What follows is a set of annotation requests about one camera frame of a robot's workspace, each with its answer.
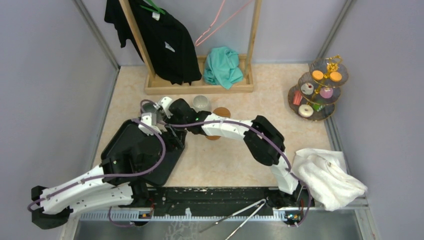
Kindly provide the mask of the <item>grey-blue ceramic mug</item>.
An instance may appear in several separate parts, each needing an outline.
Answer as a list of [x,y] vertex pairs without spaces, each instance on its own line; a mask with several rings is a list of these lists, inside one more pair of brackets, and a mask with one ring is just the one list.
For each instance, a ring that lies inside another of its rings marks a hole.
[[158,114],[160,112],[160,108],[161,106],[158,105],[157,103],[147,102],[142,105],[141,111],[143,114],[146,114],[146,113]]

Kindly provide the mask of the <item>wooden coaster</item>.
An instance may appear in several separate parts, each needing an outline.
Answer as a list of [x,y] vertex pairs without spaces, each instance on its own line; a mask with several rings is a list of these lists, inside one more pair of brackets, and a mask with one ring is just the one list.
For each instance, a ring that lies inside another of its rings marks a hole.
[[220,139],[221,137],[214,135],[214,136],[206,136],[206,138],[208,140],[211,140],[211,141],[216,141],[216,140]]
[[231,117],[231,112],[226,107],[217,107],[213,110],[213,113],[224,118]]

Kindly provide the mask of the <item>red cake slice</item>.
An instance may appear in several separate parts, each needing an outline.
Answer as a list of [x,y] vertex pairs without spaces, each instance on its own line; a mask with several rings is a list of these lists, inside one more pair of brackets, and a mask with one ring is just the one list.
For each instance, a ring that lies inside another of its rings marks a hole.
[[301,92],[299,90],[295,90],[293,93],[293,104],[295,106],[300,106],[301,105],[301,101],[303,99],[303,96],[301,94]]

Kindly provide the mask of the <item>white glazed donut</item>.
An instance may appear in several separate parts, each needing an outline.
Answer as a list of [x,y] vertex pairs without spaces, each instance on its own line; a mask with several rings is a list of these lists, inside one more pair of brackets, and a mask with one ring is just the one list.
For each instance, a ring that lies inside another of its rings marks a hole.
[[314,114],[314,109],[308,104],[301,104],[298,107],[298,114],[303,118],[310,118]]

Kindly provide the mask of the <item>green cake slice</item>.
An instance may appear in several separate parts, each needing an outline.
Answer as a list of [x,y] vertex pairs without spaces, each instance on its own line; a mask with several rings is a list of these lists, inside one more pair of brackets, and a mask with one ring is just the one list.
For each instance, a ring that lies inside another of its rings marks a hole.
[[318,103],[314,103],[312,105],[312,108],[316,111],[316,112],[320,112],[322,111],[324,108],[326,107],[325,104],[318,104]]

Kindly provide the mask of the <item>orange biscuit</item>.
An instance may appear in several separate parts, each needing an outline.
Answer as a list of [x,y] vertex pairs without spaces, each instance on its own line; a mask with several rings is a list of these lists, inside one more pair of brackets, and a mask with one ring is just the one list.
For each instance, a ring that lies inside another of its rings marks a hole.
[[312,78],[313,78],[314,80],[316,80],[316,81],[321,81],[321,80],[324,78],[324,73],[323,73],[322,71],[320,71],[320,70],[314,70],[314,71],[311,73],[311,76],[312,76]]

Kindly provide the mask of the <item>pink cupcake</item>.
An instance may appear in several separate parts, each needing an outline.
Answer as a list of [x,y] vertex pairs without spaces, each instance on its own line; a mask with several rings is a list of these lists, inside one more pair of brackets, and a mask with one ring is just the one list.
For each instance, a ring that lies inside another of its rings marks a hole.
[[330,99],[334,94],[334,89],[331,87],[322,87],[319,94],[324,99]]

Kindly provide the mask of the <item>white towel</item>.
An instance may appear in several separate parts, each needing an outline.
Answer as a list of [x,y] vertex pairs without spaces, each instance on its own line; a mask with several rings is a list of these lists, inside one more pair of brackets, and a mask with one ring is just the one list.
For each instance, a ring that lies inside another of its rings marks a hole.
[[368,187],[347,173],[341,151],[303,148],[295,152],[291,172],[306,184],[311,196],[326,211],[346,207]]

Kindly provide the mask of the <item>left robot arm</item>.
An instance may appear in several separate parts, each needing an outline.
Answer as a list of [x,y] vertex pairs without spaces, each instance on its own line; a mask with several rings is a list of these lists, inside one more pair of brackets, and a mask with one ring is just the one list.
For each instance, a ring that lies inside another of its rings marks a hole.
[[101,153],[99,165],[61,185],[31,189],[38,205],[31,211],[32,223],[49,230],[93,210],[146,207],[153,198],[148,186],[165,185],[185,149],[187,133],[166,127],[159,140],[125,122]]

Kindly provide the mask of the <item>white speckled mug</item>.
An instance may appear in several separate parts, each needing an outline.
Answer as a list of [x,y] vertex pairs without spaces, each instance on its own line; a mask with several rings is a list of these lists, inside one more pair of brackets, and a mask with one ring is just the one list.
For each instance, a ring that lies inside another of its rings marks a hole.
[[204,95],[195,96],[192,100],[192,105],[196,112],[200,112],[200,111],[210,112],[212,109],[212,105],[209,98]]

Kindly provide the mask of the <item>black t-shirt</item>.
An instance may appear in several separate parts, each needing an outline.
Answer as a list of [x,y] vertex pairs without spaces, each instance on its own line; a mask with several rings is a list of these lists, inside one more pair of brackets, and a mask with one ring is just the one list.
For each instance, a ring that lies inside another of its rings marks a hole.
[[171,84],[199,81],[202,74],[193,40],[187,28],[169,12],[158,14],[129,4],[155,72]]

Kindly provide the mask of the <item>wooden clothes rack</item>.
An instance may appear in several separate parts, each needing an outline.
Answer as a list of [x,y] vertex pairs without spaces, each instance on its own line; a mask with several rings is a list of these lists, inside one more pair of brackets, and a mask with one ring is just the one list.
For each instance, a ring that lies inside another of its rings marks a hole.
[[178,85],[171,84],[169,81],[162,79],[154,70],[143,37],[131,10],[130,3],[127,0],[120,0],[119,3],[129,28],[133,34],[137,49],[139,50],[143,62],[147,68],[147,77],[144,84],[144,92],[147,95],[223,94],[253,92],[254,79],[252,74],[252,57],[262,7],[261,0],[256,0],[254,2],[247,53],[238,55],[240,63],[239,68],[243,71],[243,79],[242,81],[235,83],[228,90],[222,86],[207,84],[204,80],[195,81],[191,84],[184,83],[182,85]]

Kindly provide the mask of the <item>green hanger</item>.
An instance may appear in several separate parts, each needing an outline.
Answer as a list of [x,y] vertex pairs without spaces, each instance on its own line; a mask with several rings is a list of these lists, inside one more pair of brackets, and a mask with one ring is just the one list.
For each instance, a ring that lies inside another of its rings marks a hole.
[[158,7],[152,0],[142,0],[139,3],[139,6],[152,13],[162,14],[162,15],[166,14],[166,12],[162,8]]

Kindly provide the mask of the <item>three-tier glass stand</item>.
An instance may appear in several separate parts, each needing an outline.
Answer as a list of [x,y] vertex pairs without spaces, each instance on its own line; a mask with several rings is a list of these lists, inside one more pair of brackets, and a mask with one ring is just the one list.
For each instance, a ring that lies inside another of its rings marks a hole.
[[[311,73],[315,70],[319,70],[324,73],[324,78],[320,81],[314,80]],[[329,75],[331,72],[339,72],[342,75],[342,80],[339,82],[333,82],[330,80]],[[313,104],[325,105],[325,108],[320,112],[314,113],[309,118],[304,118],[310,121],[323,121],[328,119],[333,115],[336,110],[336,102],[339,100],[342,94],[342,86],[346,84],[349,79],[348,69],[343,65],[343,59],[340,55],[335,55],[328,58],[319,58],[313,61],[309,67],[308,71],[302,74],[298,79],[297,83],[290,88],[288,91],[288,104],[290,109],[299,117],[298,108],[299,106],[293,104],[294,91],[299,90],[302,94],[302,100],[300,105],[307,104],[311,107]],[[314,85],[314,92],[311,95],[305,95],[301,92],[301,86],[304,83],[311,83]],[[333,88],[333,96],[329,99],[322,98],[320,96],[320,89],[323,87]]]

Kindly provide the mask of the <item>orange macaron on stand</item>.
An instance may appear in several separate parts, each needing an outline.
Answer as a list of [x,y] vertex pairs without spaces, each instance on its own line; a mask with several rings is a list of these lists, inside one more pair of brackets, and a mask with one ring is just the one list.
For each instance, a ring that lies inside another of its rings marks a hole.
[[343,76],[338,71],[333,71],[329,74],[329,78],[333,82],[340,82],[343,79]]

